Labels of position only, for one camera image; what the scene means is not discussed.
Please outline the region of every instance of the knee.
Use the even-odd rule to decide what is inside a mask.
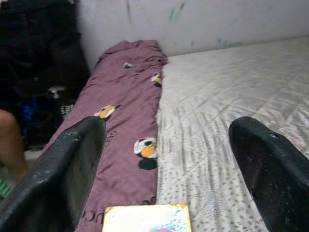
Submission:
[[[14,115],[5,110],[0,110],[0,136],[6,136],[18,128]]]

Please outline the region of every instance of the penguin print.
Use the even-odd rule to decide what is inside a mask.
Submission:
[[[141,157],[139,168],[152,170],[156,168],[156,139],[155,138],[140,138],[134,144],[134,153]]]
[[[151,81],[154,82],[155,86],[162,87],[162,78],[159,73],[155,73],[155,75],[151,78]]]
[[[102,118],[105,122],[108,121],[108,119],[111,118],[112,113],[118,109],[121,105],[117,105],[114,107],[113,105],[108,105],[103,108],[101,108],[99,111],[97,111],[94,116],[98,116]]]

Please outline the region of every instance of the mattress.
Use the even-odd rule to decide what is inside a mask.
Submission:
[[[157,113],[157,204],[193,231],[267,231],[228,141],[252,116],[309,158],[309,37],[169,57]]]

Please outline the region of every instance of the bed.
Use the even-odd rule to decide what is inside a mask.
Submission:
[[[189,204],[193,231],[267,231],[228,141],[252,116],[309,158],[309,38],[169,57],[157,114],[157,204]]]

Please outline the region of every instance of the bedding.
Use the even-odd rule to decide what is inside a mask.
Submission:
[[[157,204],[193,231],[267,231],[228,141],[252,116],[309,158],[309,37],[169,57],[157,114]]]
[[[155,203],[155,115],[166,62],[157,41],[121,42],[108,49],[45,147],[87,116],[106,123],[107,139],[77,232],[102,231],[108,206]]]

